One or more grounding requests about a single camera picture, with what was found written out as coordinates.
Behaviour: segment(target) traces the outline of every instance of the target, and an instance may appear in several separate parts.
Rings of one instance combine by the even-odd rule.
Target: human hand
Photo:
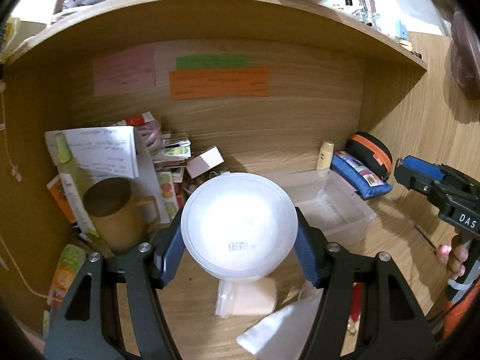
[[[440,245],[436,250],[438,261],[447,266],[452,280],[457,280],[465,273],[463,263],[469,256],[469,251],[462,245],[461,235],[458,234],[460,230],[455,229],[455,232],[457,235],[452,238],[452,246]]]

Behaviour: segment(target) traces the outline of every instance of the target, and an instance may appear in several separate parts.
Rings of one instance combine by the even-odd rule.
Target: cream tube
[[[318,155],[317,170],[328,169],[332,164],[333,158],[333,142],[324,140]]]

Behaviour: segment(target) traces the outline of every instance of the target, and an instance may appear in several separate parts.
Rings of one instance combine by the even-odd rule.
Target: finger
[[[462,276],[465,273],[465,266],[452,255],[448,259],[448,267],[457,276]]]
[[[448,245],[440,245],[437,250],[435,251],[435,254],[437,256],[438,261],[442,265],[447,265],[448,262],[448,254],[452,250],[451,246]]]
[[[460,234],[457,234],[452,238],[452,242],[450,244],[452,245],[452,250],[462,245],[462,236]]]
[[[463,245],[458,245],[456,248],[452,249],[452,253],[457,258],[457,260],[462,263],[464,263],[469,257],[469,251]]]

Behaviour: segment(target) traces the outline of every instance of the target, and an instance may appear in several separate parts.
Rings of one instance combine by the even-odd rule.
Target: brown mug
[[[149,203],[157,217],[145,229],[137,207]],[[143,242],[160,222],[155,197],[132,196],[126,178],[107,178],[91,186],[83,196],[83,206],[97,232],[115,254],[124,254]]]

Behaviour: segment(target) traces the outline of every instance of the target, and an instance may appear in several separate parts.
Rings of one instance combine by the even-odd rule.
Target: white round container
[[[268,315],[276,305],[277,286],[269,277],[243,283],[220,280],[215,315]]]
[[[250,173],[221,175],[202,184],[181,217],[191,256],[227,281],[267,276],[292,249],[297,229],[297,213],[284,190]]]

